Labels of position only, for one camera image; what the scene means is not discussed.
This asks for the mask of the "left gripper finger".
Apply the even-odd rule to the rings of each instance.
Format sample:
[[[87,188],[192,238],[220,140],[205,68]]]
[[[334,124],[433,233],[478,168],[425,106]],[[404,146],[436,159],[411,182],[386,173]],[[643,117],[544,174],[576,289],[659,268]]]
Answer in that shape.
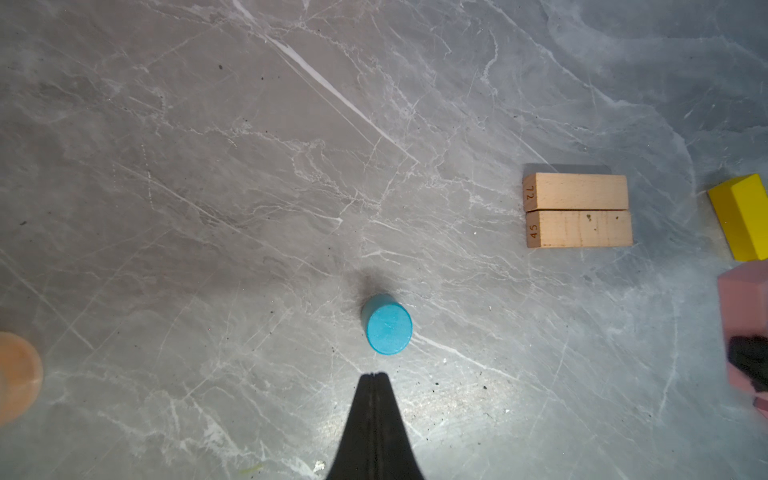
[[[421,479],[390,379],[360,377],[329,479]]]

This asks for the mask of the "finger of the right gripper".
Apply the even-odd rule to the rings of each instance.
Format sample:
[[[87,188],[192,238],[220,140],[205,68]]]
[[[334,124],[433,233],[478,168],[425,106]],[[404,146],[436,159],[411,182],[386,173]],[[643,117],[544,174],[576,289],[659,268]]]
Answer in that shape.
[[[734,336],[728,345],[727,359],[746,375],[756,392],[767,391],[767,338]]]

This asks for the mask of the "light pink wood block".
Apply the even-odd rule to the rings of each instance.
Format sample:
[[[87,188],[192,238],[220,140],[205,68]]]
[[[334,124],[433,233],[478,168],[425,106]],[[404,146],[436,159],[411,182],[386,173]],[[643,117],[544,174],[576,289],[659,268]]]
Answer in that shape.
[[[767,336],[767,261],[749,261],[717,278],[725,350],[732,337]]]

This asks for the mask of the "small teal cylinder block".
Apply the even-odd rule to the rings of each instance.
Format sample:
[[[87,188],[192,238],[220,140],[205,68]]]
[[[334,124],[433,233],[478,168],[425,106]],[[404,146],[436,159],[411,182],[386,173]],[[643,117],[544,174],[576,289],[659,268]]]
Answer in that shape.
[[[377,294],[364,302],[361,323],[368,344],[381,355],[400,353],[412,338],[409,312],[389,294]]]

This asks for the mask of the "yellow wood block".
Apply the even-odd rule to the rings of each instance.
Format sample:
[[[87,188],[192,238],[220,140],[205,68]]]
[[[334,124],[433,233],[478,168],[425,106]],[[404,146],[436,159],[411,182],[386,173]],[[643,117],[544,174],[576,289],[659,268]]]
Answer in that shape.
[[[767,192],[759,174],[736,177],[708,190],[737,261],[767,259]]]

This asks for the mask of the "natural wood cylinder block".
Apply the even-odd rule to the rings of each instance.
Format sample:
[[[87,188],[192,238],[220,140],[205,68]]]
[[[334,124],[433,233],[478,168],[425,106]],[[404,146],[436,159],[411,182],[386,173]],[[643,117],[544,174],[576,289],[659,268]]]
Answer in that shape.
[[[24,338],[1,333],[1,425],[24,414],[36,401],[43,381],[42,360]]]

